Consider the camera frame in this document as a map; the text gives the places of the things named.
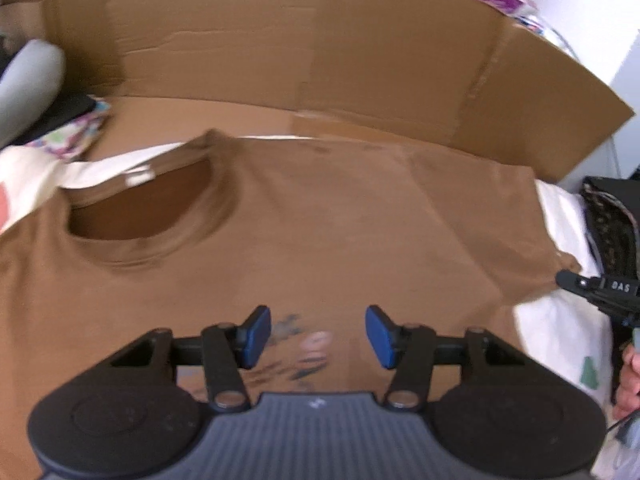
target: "gray ribbed grip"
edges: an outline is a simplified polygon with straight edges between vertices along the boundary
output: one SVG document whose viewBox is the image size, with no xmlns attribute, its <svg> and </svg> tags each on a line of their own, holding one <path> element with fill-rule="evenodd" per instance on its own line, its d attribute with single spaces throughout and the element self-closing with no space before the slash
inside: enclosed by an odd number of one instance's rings
<svg viewBox="0 0 640 480">
<path fill-rule="evenodd" d="M 217 417 L 189 456 L 145 480 L 463 479 L 498 477 L 452 457 L 419 416 L 388 412 L 369 394 L 264 394 L 250 412 Z"/>
</svg>

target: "blue gripper pad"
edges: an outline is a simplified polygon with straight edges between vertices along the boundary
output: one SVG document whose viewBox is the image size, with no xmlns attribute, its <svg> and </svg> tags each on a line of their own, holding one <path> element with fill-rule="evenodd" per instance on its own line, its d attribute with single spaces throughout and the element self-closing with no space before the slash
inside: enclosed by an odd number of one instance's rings
<svg viewBox="0 0 640 480">
<path fill-rule="evenodd" d="M 394 349 L 392 336 L 392 331 L 396 326 L 388 318 L 380 317 L 373 307 L 367 309 L 364 320 L 367 338 L 369 338 L 369 343 L 376 353 L 380 365 L 387 370 L 396 368 L 398 366 L 398 352 Z"/>
<path fill-rule="evenodd" d="M 371 394 L 264 394 L 248 412 L 217 416 L 187 456 L 145 480 L 506 479 L 472 469 L 420 416 L 384 410 Z"/>
<path fill-rule="evenodd" d="M 246 345 L 242 350 L 242 367 L 251 369 L 258 364 L 260 355 L 271 336 L 271 311 L 265 308 L 247 332 Z"/>
</svg>

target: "colorful fabric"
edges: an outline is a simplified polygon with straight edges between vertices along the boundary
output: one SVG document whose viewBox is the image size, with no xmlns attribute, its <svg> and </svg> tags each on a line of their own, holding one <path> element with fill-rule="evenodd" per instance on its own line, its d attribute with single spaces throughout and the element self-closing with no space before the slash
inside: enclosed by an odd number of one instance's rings
<svg viewBox="0 0 640 480">
<path fill-rule="evenodd" d="M 108 117 L 111 105 L 103 99 L 96 100 L 92 112 L 74 119 L 57 130 L 43 135 L 27 144 L 55 155 L 61 160 L 76 160 L 91 146 L 98 135 L 100 127 Z"/>
<path fill-rule="evenodd" d="M 0 151 L 0 234 L 51 197 L 64 167 L 57 157 L 35 148 L 7 146 Z"/>
</svg>

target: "patterned fabric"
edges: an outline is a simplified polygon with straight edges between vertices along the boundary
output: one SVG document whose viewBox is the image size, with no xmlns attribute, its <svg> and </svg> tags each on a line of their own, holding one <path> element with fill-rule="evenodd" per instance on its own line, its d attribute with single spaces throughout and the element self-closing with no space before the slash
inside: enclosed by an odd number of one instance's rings
<svg viewBox="0 0 640 480">
<path fill-rule="evenodd" d="M 61 160 L 76 160 L 97 140 L 100 127 L 110 114 L 111 105 L 107 101 L 94 99 L 96 105 L 92 112 L 32 140 L 27 146 L 44 150 Z"/>
<path fill-rule="evenodd" d="M 0 230 L 9 219 L 9 196 L 6 187 L 0 182 Z"/>
</svg>

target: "white wall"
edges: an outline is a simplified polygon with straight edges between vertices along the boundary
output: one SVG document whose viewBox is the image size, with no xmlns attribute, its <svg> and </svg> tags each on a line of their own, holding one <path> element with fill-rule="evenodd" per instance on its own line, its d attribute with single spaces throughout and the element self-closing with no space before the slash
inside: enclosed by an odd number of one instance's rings
<svg viewBox="0 0 640 480">
<path fill-rule="evenodd" d="M 583 65 L 610 84 L 638 35 L 640 0 L 533 1 Z"/>
<path fill-rule="evenodd" d="M 637 114 L 613 136 L 620 177 L 627 178 L 640 166 L 640 37 L 613 79 L 611 87 Z"/>
</svg>

